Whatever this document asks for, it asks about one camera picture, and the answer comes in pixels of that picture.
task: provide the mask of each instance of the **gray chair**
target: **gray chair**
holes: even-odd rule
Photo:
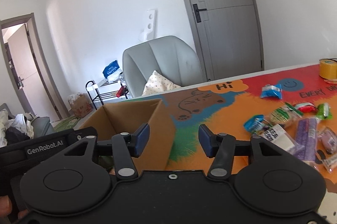
[[[182,87],[203,82],[197,54],[175,36],[154,39],[124,51],[124,79],[133,97],[142,95],[154,70]]]

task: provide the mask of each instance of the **purple snack package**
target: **purple snack package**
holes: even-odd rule
[[[316,117],[301,119],[297,125],[296,142],[304,146],[304,149],[295,154],[295,157],[314,164],[317,147],[317,125],[319,120]]]

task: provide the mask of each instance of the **cardboard box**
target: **cardboard box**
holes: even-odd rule
[[[150,138],[142,155],[132,158],[137,171],[164,170],[176,128],[161,99],[106,104],[80,129],[92,126],[97,130],[98,140],[108,140],[122,132],[134,133],[143,123],[150,126]]]
[[[68,101],[74,115],[77,117],[85,117],[92,111],[92,107],[84,94],[79,94],[75,99]]]

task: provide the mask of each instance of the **red candy wrapper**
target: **red candy wrapper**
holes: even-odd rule
[[[316,106],[310,102],[303,102],[303,103],[296,104],[294,105],[294,108],[301,111],[302,113],[317,112]]]

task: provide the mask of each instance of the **yellow tape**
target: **yellow tape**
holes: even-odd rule
[[[337,61],[332,59],[320,60],[320,76],[325,79],[337,78]]]

